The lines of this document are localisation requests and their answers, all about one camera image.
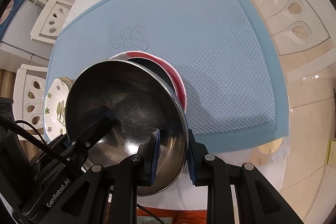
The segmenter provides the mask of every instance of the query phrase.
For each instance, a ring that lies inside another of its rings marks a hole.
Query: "tile floor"
[[[331,39],[304,52],[279,56],[286,74],[334,48]],[[287,84],[291,151],[280,191],[305,220],[323,174],[328,141],[335,137],[336,64]]]

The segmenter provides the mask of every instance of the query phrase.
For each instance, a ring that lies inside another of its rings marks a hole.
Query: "blue flower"
[[[114,48],[125,48],[127,50],[145,51],[149,47],[149,42],[142,38],[145,32],[143,26],[136,26],[135,28],[125,27],[121,30],[121,37],[113,43]]]

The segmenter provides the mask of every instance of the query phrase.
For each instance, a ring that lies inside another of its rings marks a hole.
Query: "metal screw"
[[[206,154],[206,155],[204,156],[204,158],[205,158],[206,160],[211,161],[211,160],[214,160],[214,159],[215,159],[215,156],[214,156],[213,154]]]
[[[101,170],[101,165],[100,164],[95,164],[92,166],[92,171],[93,172],[99,172]]]
[[[141,155],[139,155],[139,154],[132,155],[131,160],[133,160],[133,161],[141,160]]]
[[[247,163],[244,164],[244,168],[246,170],[252,170],[254,168],[254,166],[253,166],[253,164],[247,162]]]

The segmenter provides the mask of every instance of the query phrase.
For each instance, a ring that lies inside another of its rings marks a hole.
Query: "stainless steel bowl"
[[[159,128],[157,176],[151,187],[138,187],[138,196],[158,193],[176,180],[186,159],[188,127],[179,100],[160,77],[130,61],[107,60],[87,68],[68,95],[69,139],[76,139],[103,115],[120,120],[120,127],[89,150],[85,168],[118,164],[149,141],[153,128]]]

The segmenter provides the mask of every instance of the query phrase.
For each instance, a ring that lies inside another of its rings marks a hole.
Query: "blue fabric border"
[[[85,16],[98,6],[106,3],[107,1],[109,0],[101,0],[86,11],[84,11],[70,24],[68,24],[62,30],[60,35],[68,28],[71,28],[77,20],[81,19],[83,16]],[[273,41],[268,34],[268,31],[263,24],[263,21],[260,18],[258,12],[253,7],[251,1],[238,1],[245,11],[245,14],[248,17],[252,27],[254,28],[255,34],[259,39],[259,43],[264,54],[265,62],[268,67],[269,77],[273,86],[274,100],[276,105],[276,119],[265,124],[261,124],[252,128],[244,128],[234,132],[218,132],[212,134],[196,135],[196,141],[204,143],[208,147],[210,152],[247,149],[288,135],[289,107],[287,99],[287,89],[278,55],[273,45]],[[54,49],[49,61],[49,67],[53,60],[53,53]]]

